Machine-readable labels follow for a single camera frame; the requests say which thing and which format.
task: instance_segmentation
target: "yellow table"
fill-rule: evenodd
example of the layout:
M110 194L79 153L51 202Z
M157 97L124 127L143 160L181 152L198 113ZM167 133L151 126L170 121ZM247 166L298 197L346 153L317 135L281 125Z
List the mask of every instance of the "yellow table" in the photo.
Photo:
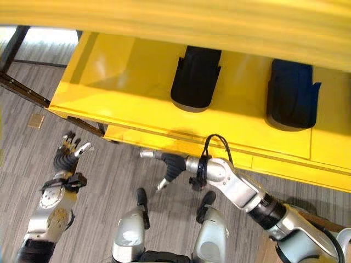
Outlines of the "yellow table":
M237 167L351 192L349 73L315 67L322 82L313 129L265 121L272 58L223 51L209 109L175 107L170 90L186 45L85 32L50 110L109 124L105 138L200 155L211 133L226 137ZM226 154L214 141L210 152Z
M349 0L11 0L0 24L231 50L351 72Z

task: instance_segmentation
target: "robot finger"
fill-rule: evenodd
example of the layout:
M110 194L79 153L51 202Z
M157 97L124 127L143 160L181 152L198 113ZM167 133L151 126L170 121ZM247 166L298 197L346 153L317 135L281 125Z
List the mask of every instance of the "robot finger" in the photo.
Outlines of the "robot finger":
M75 157L80 158L85 152L92 147L91 142L86 142L74 152Z
M72 145L71 145L71 148L70 148L70 152L74 152L78 146L78 144L81 142L81 138L78 138Z

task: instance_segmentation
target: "robotic hand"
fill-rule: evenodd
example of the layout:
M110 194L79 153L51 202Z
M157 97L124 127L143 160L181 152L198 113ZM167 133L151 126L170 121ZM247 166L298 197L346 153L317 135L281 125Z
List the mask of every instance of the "robotic hand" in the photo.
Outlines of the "robotic hand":
M208 144L213 136L219 137L225 145L229 161L208 155ZM341 246L332 234L312 225L294 208L267 193L259 183L235 174L228 143L220 135L207 138L200 158L151 150L141 151L140 156L161 159L168 165L167 174L158 184L157 192L184 170L196 174L189 180L194 190L201 191L206 184L221 190L237 208L261 225L271 239L277 241L276 251L283 263L344 263Z
M57 149L54 158L55 176L41 188L42 198L33 213L27 234L18 252L18 262L49 262L56 243L74 221L73 207L77 193L86 186L82 173L75 173L79 158L91 147L87 142L77 148L75 134L69 132Z

